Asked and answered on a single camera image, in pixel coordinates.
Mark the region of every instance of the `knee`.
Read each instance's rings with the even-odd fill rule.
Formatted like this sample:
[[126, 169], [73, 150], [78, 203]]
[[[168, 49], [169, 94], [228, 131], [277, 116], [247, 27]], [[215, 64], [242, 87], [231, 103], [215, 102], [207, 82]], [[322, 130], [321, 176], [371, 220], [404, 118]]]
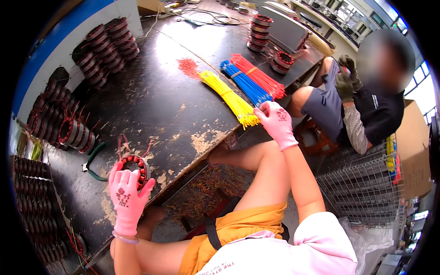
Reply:
[[330, 67], [334, 61], [335, 61], [335, 59], [331, 56], [327, 56], [326, 58], [324, 58], [323, 66], [326, 68], [326, 71], [330, 71]]
[[301, 87], [291, 96], [290, 102], [287, 105], [286, 110], [292, 117], [301, 117], [301, 110], [308, 98], [310, 97], [314, 87], [305, 86]]
[[284, 159], [282, 152], [279, 150], [278, 143], [274, 140], [265, 142], [265, 155], [270, 155], [271, 159], [280, 157]]
[[114, 259], [114, 239], [110, 243], [110, 256]]

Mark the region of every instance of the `metal wire basket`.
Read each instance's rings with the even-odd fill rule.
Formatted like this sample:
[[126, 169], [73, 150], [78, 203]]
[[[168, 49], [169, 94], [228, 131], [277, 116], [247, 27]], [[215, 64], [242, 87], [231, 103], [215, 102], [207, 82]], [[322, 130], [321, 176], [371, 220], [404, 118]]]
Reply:
[[403, 171], [394, 134], [364, 155], [341, 148], [324, 158], [315, 178], [337, 214], [352, 224], [392, 228], [404, 223]]

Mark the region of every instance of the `black shirt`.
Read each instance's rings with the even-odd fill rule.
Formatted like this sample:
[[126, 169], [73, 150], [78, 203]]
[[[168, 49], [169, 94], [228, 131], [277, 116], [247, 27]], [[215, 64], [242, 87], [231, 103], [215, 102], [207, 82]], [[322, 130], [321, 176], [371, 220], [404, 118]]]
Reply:
[[[391, 96], [373, 95], [363, 87], [353, 94], [356, 110], [359, 111], [360, 120], [365, 128], [365, 136], [373, 146], [382, 143], [400, 126], [405, 108], [403, 92]], [[342, 108], [342, 117], [344, 117], [344, 108]], [[345, 125], [341, 132], [343, 132], [339, 135], [341, 143], [349, 142]]]

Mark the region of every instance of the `gray shorts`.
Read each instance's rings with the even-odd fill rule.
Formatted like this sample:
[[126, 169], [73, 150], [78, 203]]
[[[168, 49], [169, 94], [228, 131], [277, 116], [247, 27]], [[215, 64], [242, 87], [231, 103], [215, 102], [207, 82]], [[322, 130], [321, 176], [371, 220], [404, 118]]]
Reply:
[[310, 97], [301, 109], [301, 113], [309, 114], [333, 142], [337, 141], [337, 137], [344, 128], [341, 114], [342, 101], [335, 87], [338, 72], [339, 66], [336, 60], [333, 60], [330, 72], [322, 76], [326, 89], [313, 88]]

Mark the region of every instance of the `foot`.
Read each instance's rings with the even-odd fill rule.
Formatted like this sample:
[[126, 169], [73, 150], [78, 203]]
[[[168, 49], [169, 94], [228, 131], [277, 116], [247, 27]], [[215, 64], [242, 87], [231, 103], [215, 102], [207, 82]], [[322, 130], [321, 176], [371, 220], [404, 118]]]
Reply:
[[229, 147], [226, 143], [221, 142], [217, 147], [212, 150], [212, 152], [209, 154], [206, 161], [208, 164], [212, 167], [218, 167], [220, 164], [217, 161], [220, 156], [222, 156], [227, 150], [229, 150]]
[[136, 238], [151, 241], [154, 226], [164, 217], [165, 212], [162, 208], [147, 208], [144, 212], [143, 217], [138, 222]]
[[206, 159], [208, 164], [212, 167], [218, 167], [220, 165], [218, 159], [227, 150], [234, 149], [238, 144], [237, 133], [233, 132], [230, 136], [227, 136], [223, 142], [221, 142], [214, 150], [209, 154]]

